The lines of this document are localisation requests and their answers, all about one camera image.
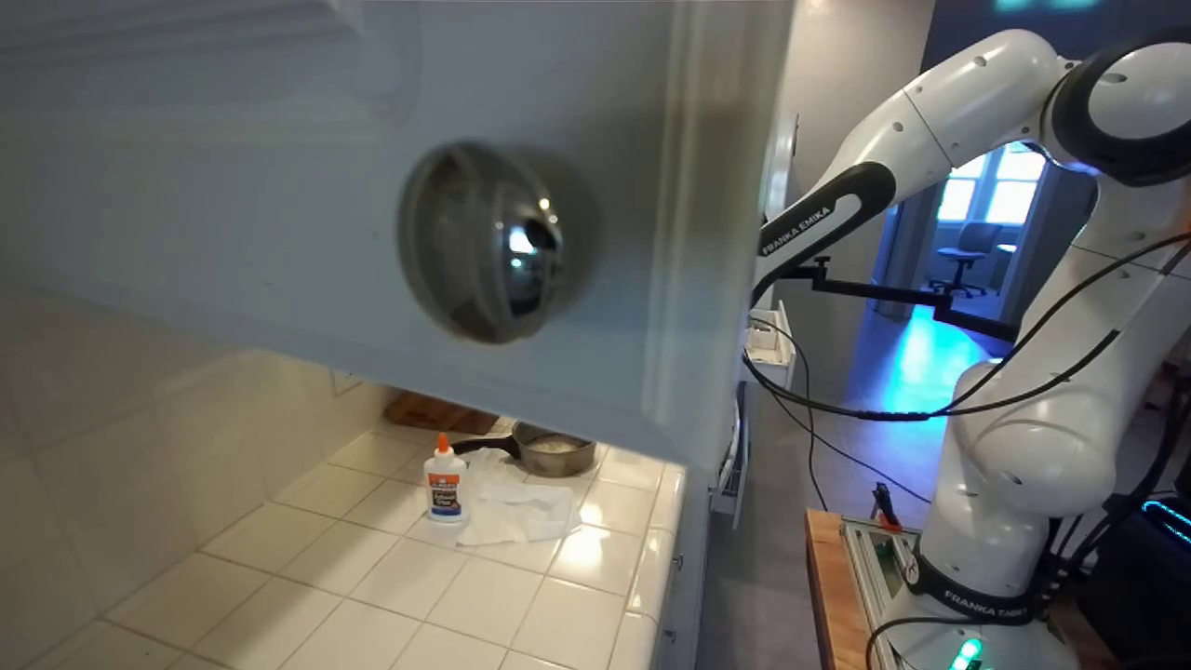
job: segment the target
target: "table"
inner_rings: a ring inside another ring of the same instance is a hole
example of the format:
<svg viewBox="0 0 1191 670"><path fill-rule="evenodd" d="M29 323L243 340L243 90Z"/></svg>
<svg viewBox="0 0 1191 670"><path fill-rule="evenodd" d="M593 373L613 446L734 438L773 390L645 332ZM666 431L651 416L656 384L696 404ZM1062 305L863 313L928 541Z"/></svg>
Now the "table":
<svg viewBox="0 0 1191 670"><path fill-rule="evenodd" d="M871 626L853 574L846 522L836 514L806 511L805 523L821 665L863 670ZM1075 605L1053 605L1046 619L1065 639L1070 639L1083 670L1119 665Z"/></svg>

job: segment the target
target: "window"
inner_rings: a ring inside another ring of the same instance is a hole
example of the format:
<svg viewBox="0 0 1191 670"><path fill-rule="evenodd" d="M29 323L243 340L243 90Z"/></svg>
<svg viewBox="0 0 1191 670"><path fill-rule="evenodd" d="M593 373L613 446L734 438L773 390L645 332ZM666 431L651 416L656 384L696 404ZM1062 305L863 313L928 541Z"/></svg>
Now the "window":
<svg viewBox="0 0 1191 670"><path fill-rule="evenodd" d="M1031 214L1042 166L1046 161L1018 140L974 155L945 179L936 219L1018 227Z"/></svg>

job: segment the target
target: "white cabinet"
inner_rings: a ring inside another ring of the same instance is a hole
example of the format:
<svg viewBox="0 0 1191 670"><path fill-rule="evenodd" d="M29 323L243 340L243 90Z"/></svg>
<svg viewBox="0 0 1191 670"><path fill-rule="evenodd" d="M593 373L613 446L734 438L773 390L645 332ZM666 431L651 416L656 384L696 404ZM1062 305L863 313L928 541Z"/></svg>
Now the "white cabinet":
<svg viewBox="0 0 1191 670"><path fill-rule="evenodd" d="M68 295L709 470L784 5L8 0L0 264ZM407 291L410 166L529 155L570 230L537 333Z"/></svg>

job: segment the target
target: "white wall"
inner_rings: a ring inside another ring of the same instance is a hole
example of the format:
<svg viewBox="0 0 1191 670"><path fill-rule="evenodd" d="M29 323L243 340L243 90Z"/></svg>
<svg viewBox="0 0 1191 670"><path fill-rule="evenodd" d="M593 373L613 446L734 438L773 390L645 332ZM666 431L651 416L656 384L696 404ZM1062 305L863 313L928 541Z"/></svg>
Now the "white wall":
<svg viewBox="0 0 1191 670"><path fill-rule="evenodd" d="M384 390L0 275L0 665L374 423Z"/></svg>
<svg viewBox="0 0 1191 670"><path fill-rule="evenodd" d="M893 90L918 73L933 0L799 0L792 13L792 67L784 101L796 114L787 196L831 165L840 139ZM833 279L871 279L881 214L831 248ZM868 302L781 291L792 332L816 361L821 395L847 378Z"/></svg>

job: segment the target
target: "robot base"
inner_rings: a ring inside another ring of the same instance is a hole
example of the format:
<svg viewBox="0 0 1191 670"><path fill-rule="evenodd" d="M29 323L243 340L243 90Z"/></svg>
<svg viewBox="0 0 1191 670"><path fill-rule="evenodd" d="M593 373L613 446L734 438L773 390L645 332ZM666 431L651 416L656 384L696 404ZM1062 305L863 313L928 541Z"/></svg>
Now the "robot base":
<svg viewBox="0 0 1191 670"><path fill-rule="evenodd" d="M930 596L912 596L903 588L902 565L912 557L909 533L887 533L874 523L847 522L846 523L853 570L858 575L858 596L871 626L902 622L902 619L962 619L941 605ZM1067 642L1062 642L1046 622L1031 626L893 626L874 642L881 670L1079 670L1079 657Z"/></svg>

